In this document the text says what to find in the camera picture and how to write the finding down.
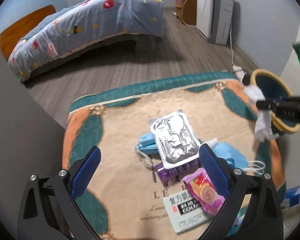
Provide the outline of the white tissue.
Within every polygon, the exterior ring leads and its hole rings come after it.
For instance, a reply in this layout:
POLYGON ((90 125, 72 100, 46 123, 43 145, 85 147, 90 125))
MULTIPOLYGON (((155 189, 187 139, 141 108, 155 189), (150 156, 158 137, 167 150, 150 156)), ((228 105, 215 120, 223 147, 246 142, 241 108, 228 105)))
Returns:
MULTIPOLYGON (((249 102, 255 106, 258 101, 264 101, 266 99, 262 90, 257 85, 244 86, 244 93, 248 97, 249 102)), ((275 140, 279 137, 277 133, 273 134, 272 132, 270 110, 257 110, 254 135, 260 142, 264 142, 265 139, 275 140)))

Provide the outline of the pink snack wrapper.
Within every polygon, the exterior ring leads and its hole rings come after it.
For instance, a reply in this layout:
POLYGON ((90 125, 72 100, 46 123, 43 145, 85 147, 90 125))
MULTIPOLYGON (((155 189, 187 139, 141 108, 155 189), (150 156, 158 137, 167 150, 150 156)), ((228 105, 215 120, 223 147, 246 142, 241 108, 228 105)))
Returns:
POLYGON ((225 198, 217 193, 204 168, 200 167, 192 174, 184 176, 182 181, 206 213, 217 215, 225 202, 225 198))

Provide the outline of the white medicine box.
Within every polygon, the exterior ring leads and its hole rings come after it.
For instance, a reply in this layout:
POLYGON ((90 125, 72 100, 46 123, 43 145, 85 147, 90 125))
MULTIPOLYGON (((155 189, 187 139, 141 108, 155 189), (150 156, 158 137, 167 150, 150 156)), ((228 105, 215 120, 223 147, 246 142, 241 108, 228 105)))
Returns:
POLYGON ((180 191, 162 200, 173 230, 177 234, 191 230, 212 218, 189 190, 180 191))

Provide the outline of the purple bottle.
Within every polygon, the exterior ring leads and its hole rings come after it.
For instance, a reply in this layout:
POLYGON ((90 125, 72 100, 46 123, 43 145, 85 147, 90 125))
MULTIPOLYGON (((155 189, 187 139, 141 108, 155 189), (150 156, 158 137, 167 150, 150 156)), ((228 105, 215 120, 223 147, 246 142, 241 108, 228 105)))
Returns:
POLYGON ((199 158, 196 158, 188 161, 187 163, 169 169, 164 168, 163 163, 159 163, 154 166, 154 169, 162 182, 168 182, 170 179, 176 178, 177 176, 190 170, 191 168, 200 166, 201 162, 199 158))

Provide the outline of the silver foil pouch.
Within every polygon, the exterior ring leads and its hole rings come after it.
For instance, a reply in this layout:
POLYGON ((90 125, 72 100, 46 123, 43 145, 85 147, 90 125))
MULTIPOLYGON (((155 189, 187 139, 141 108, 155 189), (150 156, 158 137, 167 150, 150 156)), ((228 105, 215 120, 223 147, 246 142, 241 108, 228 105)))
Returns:
POLYGON ((197 159, 200 142, 185 113, 180 109, 149 121, 165 169, 172 169, 197 159))

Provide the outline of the yellow rimmed teal trash bin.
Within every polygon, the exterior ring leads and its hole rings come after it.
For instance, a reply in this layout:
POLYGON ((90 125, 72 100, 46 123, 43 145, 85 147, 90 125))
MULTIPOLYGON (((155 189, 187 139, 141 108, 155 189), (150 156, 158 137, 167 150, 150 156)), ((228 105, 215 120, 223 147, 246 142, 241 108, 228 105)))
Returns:
MULTIPOLYGON (((252 72, 250 83, 257 85, 266 99, 288 98, 293 96, 288 86, 275 74, 265 69, 256 69, 252 72)), ((271 129, 275 134, 294 134, 300 129, 300 124, 289 120, 281 120, 271 112, 271 129)))

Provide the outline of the blue box on floor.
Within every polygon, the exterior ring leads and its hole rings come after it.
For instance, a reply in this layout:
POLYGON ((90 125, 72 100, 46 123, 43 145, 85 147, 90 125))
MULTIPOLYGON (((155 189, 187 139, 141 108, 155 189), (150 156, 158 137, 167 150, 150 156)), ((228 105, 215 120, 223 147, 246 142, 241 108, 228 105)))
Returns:
POLYGON ((300 186, 288 189, 281 203, 282 209, 287 209, 300 204, 300 186))

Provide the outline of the white power strip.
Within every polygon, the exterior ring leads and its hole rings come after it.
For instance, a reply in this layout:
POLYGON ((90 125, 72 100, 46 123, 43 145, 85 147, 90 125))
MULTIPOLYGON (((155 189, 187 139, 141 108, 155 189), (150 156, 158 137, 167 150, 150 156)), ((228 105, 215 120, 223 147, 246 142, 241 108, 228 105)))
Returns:
POLYGON ((239 66, 233 65, 232 70, 232 73, 235 74, 239 80, 242 80, 245 76, 245 71, 239 66))

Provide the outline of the blue face mask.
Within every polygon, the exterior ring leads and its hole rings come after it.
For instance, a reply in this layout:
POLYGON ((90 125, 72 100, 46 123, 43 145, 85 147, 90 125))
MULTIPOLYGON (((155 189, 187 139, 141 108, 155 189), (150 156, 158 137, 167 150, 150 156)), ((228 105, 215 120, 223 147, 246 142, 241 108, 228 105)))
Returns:
POLYGON ((227 142, 218 143, 212 150, 217 157, 223 158, 232 169, 240 168, 244 172, 253 172, 256 175, 264 174, 266 168, 264 162, 248 161, 245 155, 227 142))
POLYGON ((140 136, 135 146, 135 152, 144 167, 151 170, 154 167, 151 155, 158 153, 154 134, 150 132, 140 136))

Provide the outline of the patterned teal orange cushion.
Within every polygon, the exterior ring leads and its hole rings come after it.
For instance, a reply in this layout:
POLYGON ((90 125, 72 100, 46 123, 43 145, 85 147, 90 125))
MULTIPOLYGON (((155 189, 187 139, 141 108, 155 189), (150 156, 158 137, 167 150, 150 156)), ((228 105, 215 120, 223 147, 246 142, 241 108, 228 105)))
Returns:
POLYGON ((136 143, 149 132, 149 122, 182 110, 202 141, 218 139, 238 149, 249 161, 260 160, 283 199, 286 180, 275 141, 254 137, 256 109, 230 72, 189 74, 138 83, 84 96, 70 107, 63 144, 63 168, 97 146, 101 162, 76 200, 102 239, 197 239, 202 224, 177 234, 163 198, 181 192, 181 180, 162 183, 144 167, 136 143))

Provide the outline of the white grey air purifier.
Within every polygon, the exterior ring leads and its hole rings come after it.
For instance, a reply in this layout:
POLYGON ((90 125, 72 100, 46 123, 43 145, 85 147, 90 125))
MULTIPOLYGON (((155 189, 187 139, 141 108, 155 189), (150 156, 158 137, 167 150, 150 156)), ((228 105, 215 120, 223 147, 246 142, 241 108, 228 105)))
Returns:
POLYGON ((233 6, 233 0, 197 0, 196 28, 207 42, 227 44, 233 6))

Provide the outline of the wooden side cabinet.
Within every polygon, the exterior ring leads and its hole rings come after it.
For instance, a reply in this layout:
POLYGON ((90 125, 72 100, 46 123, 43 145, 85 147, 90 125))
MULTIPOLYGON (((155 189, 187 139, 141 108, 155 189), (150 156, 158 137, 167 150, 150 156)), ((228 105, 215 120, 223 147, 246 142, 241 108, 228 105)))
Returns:
POLYGON ((197 0, 175 0, 175 13, 182 24, 196 25, 197 0))

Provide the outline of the wooden headboard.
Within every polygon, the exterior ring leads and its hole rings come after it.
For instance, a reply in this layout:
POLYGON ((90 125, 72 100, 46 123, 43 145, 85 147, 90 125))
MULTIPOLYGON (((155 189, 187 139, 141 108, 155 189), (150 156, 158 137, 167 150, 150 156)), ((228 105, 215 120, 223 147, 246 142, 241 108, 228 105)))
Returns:
POLYGON ((34 29, 46 16, 56 12, 53 5, 47 5, 24 16, 0 33, 0 50, 7 61, 18 41, 34 29))

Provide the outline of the bed with blue duvet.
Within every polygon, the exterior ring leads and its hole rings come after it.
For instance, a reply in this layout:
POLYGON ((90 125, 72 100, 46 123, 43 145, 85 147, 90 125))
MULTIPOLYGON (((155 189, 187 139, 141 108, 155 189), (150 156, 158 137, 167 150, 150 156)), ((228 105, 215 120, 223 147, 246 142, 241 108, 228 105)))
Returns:
POLYGON ((46 16, 17 42, 7 63, 23 82, 36 69, 109 38, 164 33, 162 0, 85 0, 46 16))

